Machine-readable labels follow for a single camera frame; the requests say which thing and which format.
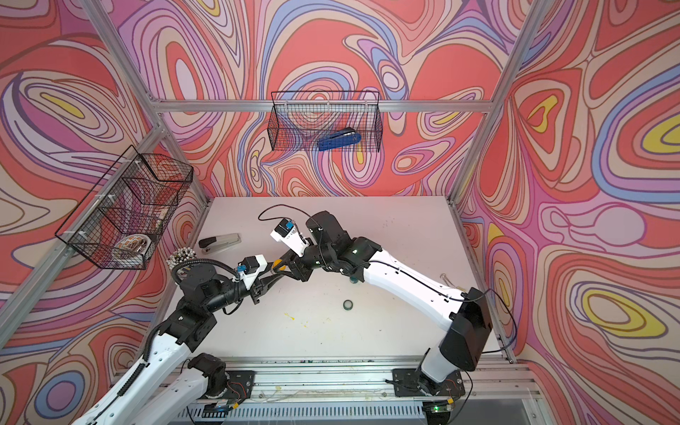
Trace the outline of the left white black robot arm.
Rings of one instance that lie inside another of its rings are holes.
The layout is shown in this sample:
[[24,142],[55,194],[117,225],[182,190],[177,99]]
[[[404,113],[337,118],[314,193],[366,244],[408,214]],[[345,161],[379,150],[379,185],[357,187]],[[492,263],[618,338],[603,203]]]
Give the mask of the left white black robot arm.
[[223,361],[196,350],[215,327],[215,312],[245,299],[258,300],[280,279],[270,263],[250,274],[209,259],[172,270],[183,296],[175,311],[148,336],[143,352],[78,424],[168,424],[203,396],[218,398],[230,376]]

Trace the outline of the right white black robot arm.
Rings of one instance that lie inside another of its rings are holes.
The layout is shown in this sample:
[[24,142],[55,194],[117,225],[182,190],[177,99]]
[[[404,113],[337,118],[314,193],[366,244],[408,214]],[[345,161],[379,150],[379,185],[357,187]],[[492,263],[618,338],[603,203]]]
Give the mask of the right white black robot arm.
[[291,219],[283,218],[271,232],[289,251],[281,257],[293,279],[305,282],[320,269],[386,290],[421,311],[443,329],[443,339],[428,349],[419,366],[427,384],[441,384],[456,371],[472,372],[492,333],[487,295],[437,283],[406,266],[380,244],[366,237],[351,237],[336,217],[319,212],[306,221],[311,237],[300,235]]

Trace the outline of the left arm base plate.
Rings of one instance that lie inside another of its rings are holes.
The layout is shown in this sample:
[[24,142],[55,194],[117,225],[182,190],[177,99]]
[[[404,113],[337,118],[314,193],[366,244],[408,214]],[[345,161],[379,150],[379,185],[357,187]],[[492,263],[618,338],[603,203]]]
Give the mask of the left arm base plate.
[[227,370],[207,378],[207,389],[200,398],[243,402],[253,394],[254,370]]

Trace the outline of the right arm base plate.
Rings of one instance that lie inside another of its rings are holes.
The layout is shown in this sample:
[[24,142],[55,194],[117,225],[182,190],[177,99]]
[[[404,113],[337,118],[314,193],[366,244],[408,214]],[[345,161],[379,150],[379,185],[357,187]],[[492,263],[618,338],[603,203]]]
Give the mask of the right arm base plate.
[[394,368],[386,384],[393,387],[398,398],[446,397],[457,400],[466,394],[460,370],[455,370],[442,382],[427,377],[419,368]]

